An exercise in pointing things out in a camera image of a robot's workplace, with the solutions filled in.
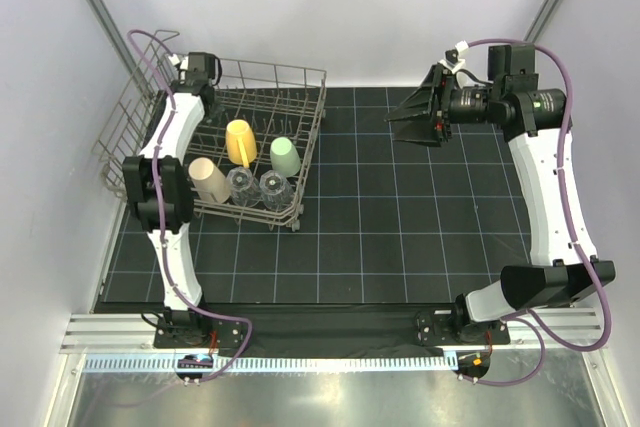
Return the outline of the light green cup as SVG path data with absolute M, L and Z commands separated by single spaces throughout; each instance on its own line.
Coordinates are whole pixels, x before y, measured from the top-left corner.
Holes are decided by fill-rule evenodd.
M 300 156 L 287 137 L 278 137 L 271 142 L 270 160 L 273 169 L 284 177 L 293 177 L 301 169 Z

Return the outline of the large clear faceted glass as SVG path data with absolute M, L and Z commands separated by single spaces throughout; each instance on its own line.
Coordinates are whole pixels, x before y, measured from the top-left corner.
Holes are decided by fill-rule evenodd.
M 284 211 L 294 200 L 294 190 L 288 179 L 275 170 L 261 176 L 259 187 L 262 202 L 271 211 Z

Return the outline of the yellow mug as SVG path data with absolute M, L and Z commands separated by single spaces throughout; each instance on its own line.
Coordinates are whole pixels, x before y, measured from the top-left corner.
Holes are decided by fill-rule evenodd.
M 257 158 L 257 143 L 250 124 L 243 119 L 229 122 L 225 132 L 227 157 L 235 165 L 248 168 Z

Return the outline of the small clear faceted glass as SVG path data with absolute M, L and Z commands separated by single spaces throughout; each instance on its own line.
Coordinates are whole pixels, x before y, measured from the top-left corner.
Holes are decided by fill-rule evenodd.
M 230 195 L 235 205 L 252 208 L 261 201 L 261 190 L 252 172 L 245 167 L 233 168 L 227 175 Z

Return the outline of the beige cup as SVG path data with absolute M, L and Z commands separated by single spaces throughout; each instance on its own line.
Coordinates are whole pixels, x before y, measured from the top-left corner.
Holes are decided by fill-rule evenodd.
M 194 159 L 188 167 L 189 177 L 199 198 L 210 204 L 224 204 L 231 196 L 224 173 L 206 157 Z

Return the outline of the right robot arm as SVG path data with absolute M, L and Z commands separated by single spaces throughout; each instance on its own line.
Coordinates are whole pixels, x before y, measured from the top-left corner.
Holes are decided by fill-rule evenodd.
M 546 48 L 511 39 L 486 39 L 487 79 L 470 87 L 458 82 L 465 71 L 466 42 L 446 51 L 421 84 L 387 114 L 398 124 L 395 140 L 439 147 L 463 124 L 491 124 L 509 148 L 527 208 L 531 251 L 527 265 L 507 265 L 498 281 L 456 298 L 452 335 L 473 343 L 487 327 L 534 316 L 538 307 L 565 306 L 596 295 L 602 333 L 582 346 L 603 347 L 612 330 L 604 287 L 615 278 L 612 261 L 602 259 L 584 222 L 571 158 L 573 90 L 569 74 L 557 63 L 563 89 L 542 89 L 536 56 L 557 56 Z

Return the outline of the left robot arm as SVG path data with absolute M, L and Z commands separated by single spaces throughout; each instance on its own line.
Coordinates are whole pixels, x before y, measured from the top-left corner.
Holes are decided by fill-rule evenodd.
M 191 254 L 194 194 L 183 161 L 196 128 L 214 106 L 222 66 L 204 52 L 171 55 L 169 61 L 178 77 L 161 82 L 143 147 L 124 159 L 122 173 L 129 208 L 156 251 L 165 289 L 163 310 L 153 324 L 154 346 L 200 348 L 209 342 L 212 325 Z

